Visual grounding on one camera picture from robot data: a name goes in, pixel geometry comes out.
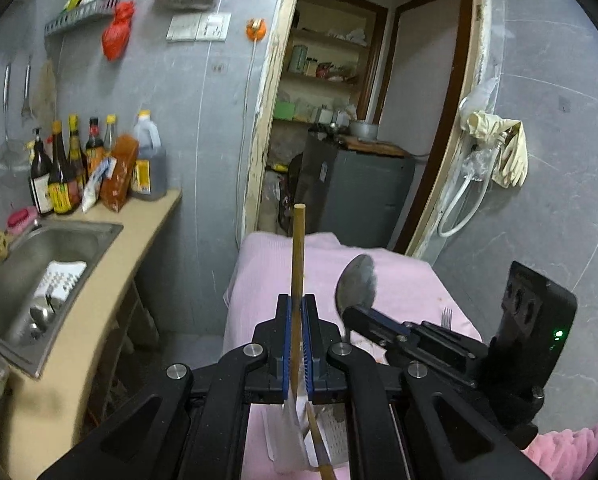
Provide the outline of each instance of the orange plug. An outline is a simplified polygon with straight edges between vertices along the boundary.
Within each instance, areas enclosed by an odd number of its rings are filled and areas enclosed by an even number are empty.
[[[261,41],[266,36],[266,20],[249,20],[246,25],[246,35],[250,41]]]

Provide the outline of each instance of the bottle cap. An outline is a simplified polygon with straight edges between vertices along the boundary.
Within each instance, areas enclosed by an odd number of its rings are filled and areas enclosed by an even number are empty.
[[[71,132],[78,129],[79,116],[77,114],[72,114],[72,115],[68,116],[68,126],[70,127]]]

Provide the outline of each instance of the white cable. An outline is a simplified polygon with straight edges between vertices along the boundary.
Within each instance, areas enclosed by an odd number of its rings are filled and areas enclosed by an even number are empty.
[[[471,174],[466,176],[465,180],[463,181],[463,185],[461,186],[461,189],[454,196],[454,198],[448,205],[448,208],[444,211],[444,215],[441,217],[441,221],[439,222],[439,225],[436,227],[436,233],[441,238],[448,238],[448,237],[452,236],[453,234],[458,233],[461,229],[463,229],[465,227],[465,225],[472,219],[474,214],[477,212],[477,209],[479,209],[479,206],[481,205],[481,202],[483,202],[483,199],[486,195],[486,191],[488,190],[488,184],[490,183],[490,179],[492,178],[492,172],[495,169],[496,160],[498,159],[500,151],[501,151],[501,145],[498,144],[497,148],[496,148],[496,153],[492,157],[492,161],[490,162],[490,165],[488,167],[488,173],[487,173],[488,177],[485,178],[483,180],[483,182],[481,183],[481,191],[479,193],[479,198],[477,198],[477,201],[474,203],[474,206],[472,206],[472,209],[470,210],[470,212],[465,216],[465,218],[463,220],[461,220],[461,222],[459,222],[457,225],[455,225],[452,229],[450,229],[449,231],[444,231],[444,226],[445,226],[445,223],[448,221],[448,218],[450,217],[450,213],[456,207],[458,201],[461,199],[463,194],[468,189],[468,186],[470,185],[472,177],[474,176],[474,172],[472,172]]]
[[[239,190],[241,188],[241,170],[242,170],[242,160],[243,160],[243,151],[245,150],[246,144],[246,134],[248,131],[247,128],[247,117],[248,117],[248,94],[250,93],[250,78],[252,78],[252,69],[255,64],[255,53],[256,53],[256,38],[252,43],[252,54],[250,55],[250,65],[248,66],[248,77],[246,79],[246,92],[243,97],[243,126],[241,130],[241,147],[239,149],[239,164],[237,166],[237,219],[236,224],[234,227],[234,239],[237,242],[237,249],[241,246],[241,237],[243,236],[243,225],[241,225],[242,220],[242,213],[243,208],[245,206],[245,193],[243,199],[241,199],[241,195]]]

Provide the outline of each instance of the switch panel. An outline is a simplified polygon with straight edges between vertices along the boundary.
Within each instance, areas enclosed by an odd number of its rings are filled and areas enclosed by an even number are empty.
[[[225,41],[231,14],[229,12],[194,12],[172,18],[168,41]]]

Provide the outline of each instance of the fork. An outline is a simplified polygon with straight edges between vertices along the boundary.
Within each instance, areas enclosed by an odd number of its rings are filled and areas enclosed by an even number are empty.
[[[444,308],[441,314],[441,327],[447,330],[452,330],[452,309]]]

